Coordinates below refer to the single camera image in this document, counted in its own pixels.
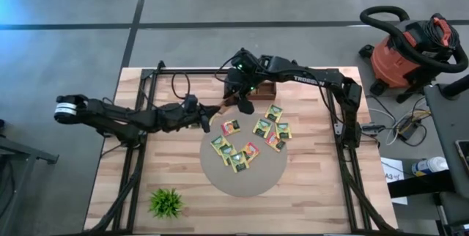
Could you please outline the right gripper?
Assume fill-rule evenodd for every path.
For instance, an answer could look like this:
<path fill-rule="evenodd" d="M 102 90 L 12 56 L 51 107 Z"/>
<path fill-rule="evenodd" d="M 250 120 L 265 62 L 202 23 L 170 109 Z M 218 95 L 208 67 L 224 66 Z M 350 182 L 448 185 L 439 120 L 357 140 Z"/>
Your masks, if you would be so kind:
<path fill-rule="evenodd" d="M 236 106 L 244 114 L 254 113 L 254 104 L 247 95 L 254 89 L 254 84 L 247 75 L 237 69 L 228 69 L 224 79 L 224 105 Z"/>

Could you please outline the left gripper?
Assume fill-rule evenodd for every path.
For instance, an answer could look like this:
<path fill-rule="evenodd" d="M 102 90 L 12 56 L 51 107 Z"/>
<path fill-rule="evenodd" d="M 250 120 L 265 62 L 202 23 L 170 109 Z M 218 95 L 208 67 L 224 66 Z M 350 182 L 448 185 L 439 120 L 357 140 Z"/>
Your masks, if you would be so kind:
<path fill-rule="evenodd" d="M 199 124 L 205 133 L 209 133 L 209 119 L 221 115 L 220 110 L 220 106 L 196 104 L 192 108 L 186 108 L 178 103 L 169 103 L 159 108 L 159 128 L 169 133 Z"/>

